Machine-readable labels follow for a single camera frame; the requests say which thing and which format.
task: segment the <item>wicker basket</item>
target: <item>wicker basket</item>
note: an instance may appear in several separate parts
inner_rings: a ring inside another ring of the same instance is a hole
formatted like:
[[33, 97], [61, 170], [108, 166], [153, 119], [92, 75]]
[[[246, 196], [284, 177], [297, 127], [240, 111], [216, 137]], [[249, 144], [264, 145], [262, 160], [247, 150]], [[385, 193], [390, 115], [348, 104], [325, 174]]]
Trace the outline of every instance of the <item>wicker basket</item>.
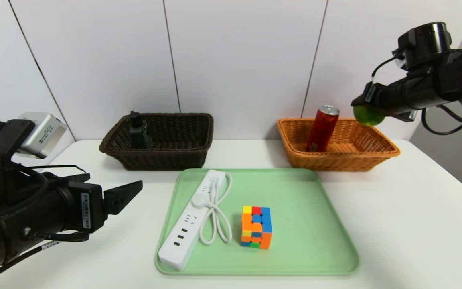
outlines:
[[368, 171], [400, 150], [379, 130], [352, 118], [340, 118], [326, 152], [306, 152], [313, 118], [284, 118], [277, 122], [284, 149], [293, 167], [317, 171]]
[[114, 157], [126, 170], [180, 171], [200, 168], [213, 136], [209, 114], [141, 114], [154, 147], [134, 149], [127, 116], [108, 132], [99, 150]]

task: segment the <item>power strip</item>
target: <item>power strip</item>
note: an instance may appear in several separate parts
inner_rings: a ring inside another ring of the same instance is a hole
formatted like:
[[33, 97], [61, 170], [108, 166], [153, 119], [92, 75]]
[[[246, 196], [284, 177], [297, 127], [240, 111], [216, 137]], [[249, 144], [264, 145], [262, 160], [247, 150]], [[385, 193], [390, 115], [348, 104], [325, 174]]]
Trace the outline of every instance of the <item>power strip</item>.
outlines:
[[197, 188], [194, 196], [183, 210], [176, 225], [158, 251], [160, 261], [178, 271], [185, 269], [190, 255], [199, 240], [199, 228], [209, 208], [204, 204], [209, 201], [209, 191], [217, 181], [217, 192], [225, 188], [226, 174], [209, 170]]

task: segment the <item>lime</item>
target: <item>lime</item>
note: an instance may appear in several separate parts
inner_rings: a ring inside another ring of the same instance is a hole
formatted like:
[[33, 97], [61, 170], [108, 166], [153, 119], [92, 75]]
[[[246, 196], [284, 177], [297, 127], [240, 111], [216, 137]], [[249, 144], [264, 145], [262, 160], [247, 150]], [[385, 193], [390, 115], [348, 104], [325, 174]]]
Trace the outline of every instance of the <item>lime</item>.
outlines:
[[377, 126], [385, 119], [382, 112], [378, 112], [370, 106], [354, 106], [353, 110], [356, 120], [365, 126]]

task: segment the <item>can lid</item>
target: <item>can lid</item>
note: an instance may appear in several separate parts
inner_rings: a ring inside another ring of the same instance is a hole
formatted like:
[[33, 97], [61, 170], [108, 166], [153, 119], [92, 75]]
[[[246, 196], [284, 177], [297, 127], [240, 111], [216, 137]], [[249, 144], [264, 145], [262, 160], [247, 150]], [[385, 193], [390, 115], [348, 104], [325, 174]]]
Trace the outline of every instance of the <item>can lid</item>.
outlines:
[[328, 115], [339, 115], [340, 114], [339, 109], [335, 108], [334, 106], [329, 106], [327, 104], [319, 107], [318, 110]]

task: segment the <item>soda can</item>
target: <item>soda can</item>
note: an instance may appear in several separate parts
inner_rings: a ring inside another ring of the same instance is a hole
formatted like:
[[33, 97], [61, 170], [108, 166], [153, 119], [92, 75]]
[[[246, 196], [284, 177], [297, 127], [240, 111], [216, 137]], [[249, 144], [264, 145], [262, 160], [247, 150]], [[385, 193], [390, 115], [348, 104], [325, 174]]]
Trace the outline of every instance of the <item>soda can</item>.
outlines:
[[340, 110], [334, 106], [321, 106], [317, 111], [315, 123], [310, 132], [310, 139], [306, 145], [308, 152], [325, 152], [332, 132], [338, 122]]

